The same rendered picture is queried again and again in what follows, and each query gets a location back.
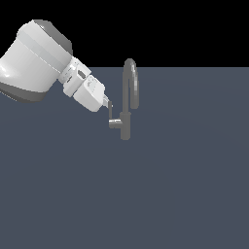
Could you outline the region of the grey faucet handle lever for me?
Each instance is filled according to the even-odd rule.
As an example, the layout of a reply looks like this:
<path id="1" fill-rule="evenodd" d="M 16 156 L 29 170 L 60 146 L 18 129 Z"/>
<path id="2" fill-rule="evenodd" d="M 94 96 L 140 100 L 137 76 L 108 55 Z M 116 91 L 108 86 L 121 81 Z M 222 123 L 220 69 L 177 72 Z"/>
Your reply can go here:
<path id="1" fill-rule="evenodd" d="M 123 125 L 123 122 L 120 118 L 114 119 L 112 117 L 112 108 L 113 108 L 113 104 L 111 101 L 108 102 L 108 110 L 109 110 L 109 127 L 110 128 L 121 128 Z"/>

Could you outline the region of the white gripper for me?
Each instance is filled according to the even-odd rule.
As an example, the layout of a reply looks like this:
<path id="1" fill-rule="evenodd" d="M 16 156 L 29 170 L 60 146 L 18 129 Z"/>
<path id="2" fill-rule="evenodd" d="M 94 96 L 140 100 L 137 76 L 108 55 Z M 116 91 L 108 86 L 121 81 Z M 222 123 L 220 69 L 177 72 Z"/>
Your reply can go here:
<path id="1" fill-rule="evenodd" d="M 91 112 L 97 112 L 102 105 L 109 108 L 110 100 L 104 90 L 104 85 L 92 75 L 84 80 L 80 75 L 76 75 L 63 85 L 63 92 L 67 96 L 73 97 Z"/>

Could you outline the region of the grey gooseneck faucet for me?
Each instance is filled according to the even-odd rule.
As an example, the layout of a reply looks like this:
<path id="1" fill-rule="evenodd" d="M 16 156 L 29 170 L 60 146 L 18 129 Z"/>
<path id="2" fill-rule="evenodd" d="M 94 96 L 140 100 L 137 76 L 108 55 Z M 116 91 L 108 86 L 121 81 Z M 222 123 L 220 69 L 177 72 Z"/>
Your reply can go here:
<path id="1" fill-rule="evenodd" d="M 139 106 L 139 81 L 135 61 L 128 58 L 124 62 L 123 72 L 123 110 L 120 113 L 122 120 L 121 138 L 130 138 L 130 109 L 137 109 Z"/>

